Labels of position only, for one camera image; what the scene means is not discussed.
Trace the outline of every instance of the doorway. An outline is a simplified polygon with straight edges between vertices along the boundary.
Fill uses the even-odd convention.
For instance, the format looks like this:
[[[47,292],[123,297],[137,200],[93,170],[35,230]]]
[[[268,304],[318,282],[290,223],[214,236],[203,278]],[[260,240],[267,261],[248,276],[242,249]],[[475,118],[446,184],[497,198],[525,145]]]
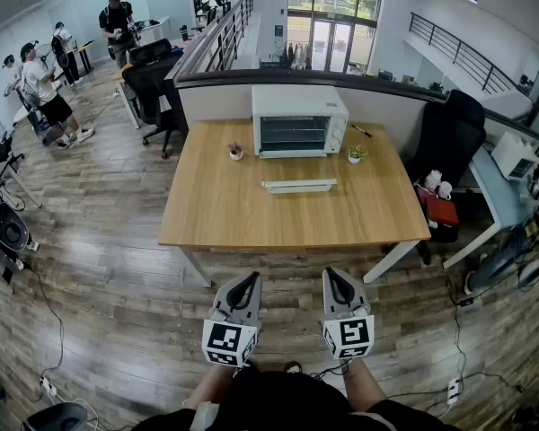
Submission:
[[[351,51],[353,24],[314,21],[312,69],[324,72],[346,72]]]

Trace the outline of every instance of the metal railing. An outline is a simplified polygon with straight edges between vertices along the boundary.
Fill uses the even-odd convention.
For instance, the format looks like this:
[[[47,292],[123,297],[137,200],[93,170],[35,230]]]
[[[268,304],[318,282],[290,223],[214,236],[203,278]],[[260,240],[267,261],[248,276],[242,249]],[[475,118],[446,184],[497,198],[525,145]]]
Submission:
[[[237,59],[252,11],[253,0],[240,0],[223,18],[210,23],[201,39],[184,50],[183,57],[166,79],[173,78],[178,83],[187,75],[229,70]]]
[[[458,39],[453,33],[416,13],[411,13],[410,32],[425,40],[455,65],[461,67],[480,85],[483,91],[494,94],[517,88],[513,80],[479,51]]]

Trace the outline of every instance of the power strip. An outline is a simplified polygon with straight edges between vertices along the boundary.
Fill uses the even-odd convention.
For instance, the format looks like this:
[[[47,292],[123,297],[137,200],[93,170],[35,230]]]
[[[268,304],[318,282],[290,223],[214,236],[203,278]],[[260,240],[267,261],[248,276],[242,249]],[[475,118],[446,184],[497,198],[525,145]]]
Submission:
[[[40,383],[44,388],[46,388],[46,390],[52,391],[52,394],[54,394],[54,396],[57,395],[57,387],[54,386],[48,378],[46,377],[40,378]]]
[[[449,381],[447,385],[447,405],[452,405],[457,402],[459,397],[459,378],[453,378]]]

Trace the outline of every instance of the wooden floor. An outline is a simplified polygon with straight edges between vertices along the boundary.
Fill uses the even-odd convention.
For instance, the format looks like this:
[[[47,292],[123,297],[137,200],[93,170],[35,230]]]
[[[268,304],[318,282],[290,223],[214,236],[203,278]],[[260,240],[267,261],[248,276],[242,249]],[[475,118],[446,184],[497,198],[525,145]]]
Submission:
[[[194,286],[190,277],[182,285],[179,262],[156,243],[182,141],[174,137],[166,161],[162,138],[142,146],[148,128],[134,129],[120,98],[112,100],[114,69],[111,63],[99,66],[75,97],[64,93],[81,122],[107,106],[94,121],[94,137],[69,150],[47,148],[24,124],[14,143],[27,156],[22,177],[44,200],[38,210],[27,199],[22,213],[41,243],[26,259],[65,324],[63,363],[47,377],[63,398],[88,400],[105,426],[121,428],[178,409],[196,386],[208,367],[200,351],[201,328],[216,288]],[[441,251],[461,248],[487,222],[466,222],[460,242]],[[381,251],[202,251],[197,257],[218,284],[252,270],[262,274],[263,332],[254,361],[264,368],[296,359],[307,372],[319,372],[331,366],[318,325],[323,268],[333,265],[358,277],[379,261]],[[421,268],[413,252],[367,285],[376,317],[376,344],[367,364],[387,394],[441,390],[458,376],[462,357],[446,279],[451,274],[458,284],[463,270],[448,274],[442,260],[436,254],[431,267]],[[512,384],[539,390],[539,284],[527,293],[515,284],[510,278],[459,309],[464,374],[502,374]],[[31,400],[39,394],[40,372],[56,365],[60,354],[58,323],[37,278],[24,271],[13,288],[9,295],[0,286],[0,381],[7,392],[1,429],[19,429],[22,419],[48,406],[46,398]],[[341,386],[339,377],[332,381]],[[425,409],[444,398],[441,393],[398,400]],[[538,392],[520,394],[498,378],[476,375],[465,381],[463,396],[444,421],[466,430],[500,429],[519,405],[538,398]],[[445,411],[440,404],[431,413]]]

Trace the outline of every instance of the person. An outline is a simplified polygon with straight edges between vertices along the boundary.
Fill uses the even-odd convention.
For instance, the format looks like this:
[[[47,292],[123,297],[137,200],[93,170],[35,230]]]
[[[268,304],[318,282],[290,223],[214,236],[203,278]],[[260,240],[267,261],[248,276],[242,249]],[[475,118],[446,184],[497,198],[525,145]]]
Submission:
[[[30,105],[28,104],[28,102],[24,100],[24,97],[22,96],[22,92],[20,91],[20,80],[22,79],[22,68],[14,62],[14,56],[11,54],[6,56],[4,63],[2,65],[2,68],[4,67],[6,67],[10,72],[12,72],[12,77],[13,77],[12,82],[9,83],[8,87],[6,88],[4,96],[9,95],[12,91],[15,90],[18,93],[18,97],[20,98],[22,105],[26,108],[26,110],[28,110]]]
[[[108,0],[108,6],[100,13],[102,36],[107,38],[114,49],[114,56],[121,69],[127,64],[126,53],[137,46],[131,34],[134,27],[132,5],[121,0]]]
[[[347,399],[329,384],[301,373],[295,362],[284,372],[262,373],[249,365],[237,374],[230,366],[213,365],[183,409],[151,417],[132,431],[457,429],[387,399],[362,359],[343,361],[340,368]]]
[[[70,87],[74,87],[82,82],[78,74],[78,64],[75,62],[74,50],[72,48],[72,34],[64,27],[62,22],[57,22],[54,37],[59,37],[62,41],[62,47],[68,56],[68,67],[64,69],[64,75]]]
[[[39,59],[36,59],[36,50],[32,43],[26,43],[21,51],[20,56],[24,63],[22,69],[22,88],[28,96],[32,98],[38,109],[46,116],[49,124],[66,123],[66,132],[69,136],[61,133],[62,144],[69,147],[77,139],[78,142],[83,142],[94,133],[92,129],[81,129],[78,122],[75,120],[72,109],[66,103],[64,98],[60,96],[55,86],[52,84],[52,76],[55,67],[47,69]]]

